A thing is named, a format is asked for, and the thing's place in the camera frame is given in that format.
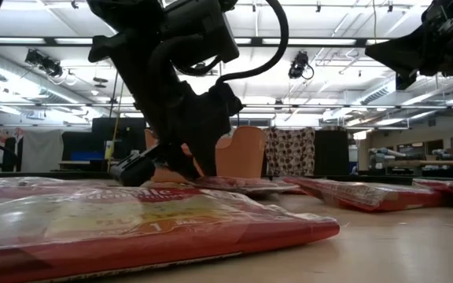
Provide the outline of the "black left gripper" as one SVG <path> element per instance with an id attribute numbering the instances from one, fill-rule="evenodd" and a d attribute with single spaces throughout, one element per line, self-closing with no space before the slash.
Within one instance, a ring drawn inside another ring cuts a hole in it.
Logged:
<path id="1" fill-rule="evenodd" d="M 110 175 L 122 186 L 140 186 L 161 165 L 187 180 L 216 176 L 215 146 L 230 130 L 229 118 L 242 110 L 240 99 L 226 83 L 215 83 L 203 94 L 178 78 L 176 61 L 202 55 L 202 39 L 141 42 L 125 39 L 110 57 L 159 138 L 158 145 L 131 153 L 111 166 Z M 185 144 L 190 151 L 182 149 Z"/>

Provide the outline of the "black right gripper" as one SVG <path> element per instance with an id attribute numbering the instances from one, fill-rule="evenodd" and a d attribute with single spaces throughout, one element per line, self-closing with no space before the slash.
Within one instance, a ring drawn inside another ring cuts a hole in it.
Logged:
<path id="1" fill-rule="evenodd" d="M 453 0 L 434 0 L 409 35 L 367 46 L 365 54 L 396 72 L 396 89 L 421 75 L 453 75 Z"/>

